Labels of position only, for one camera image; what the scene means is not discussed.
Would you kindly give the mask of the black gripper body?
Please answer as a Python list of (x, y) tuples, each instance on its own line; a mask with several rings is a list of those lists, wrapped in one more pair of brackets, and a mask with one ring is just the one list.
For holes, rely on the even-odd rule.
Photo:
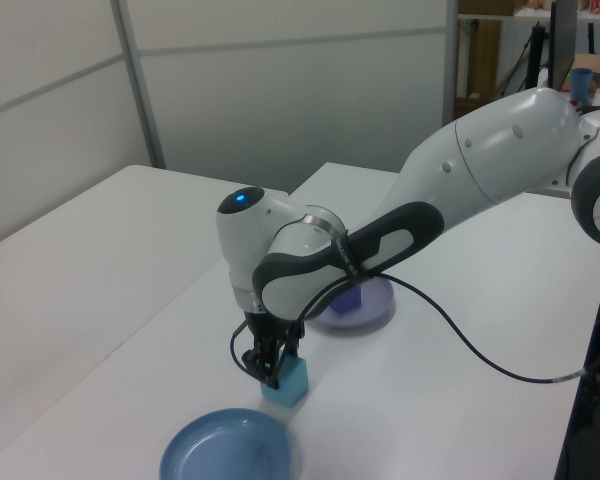
[(290, 332), (302, 331), (305, 336), (303, 322), (279, 319), (269, 313), (246, 313), (247, 327), (255, 340), (275, 339), (280, 342), (280, 349)]

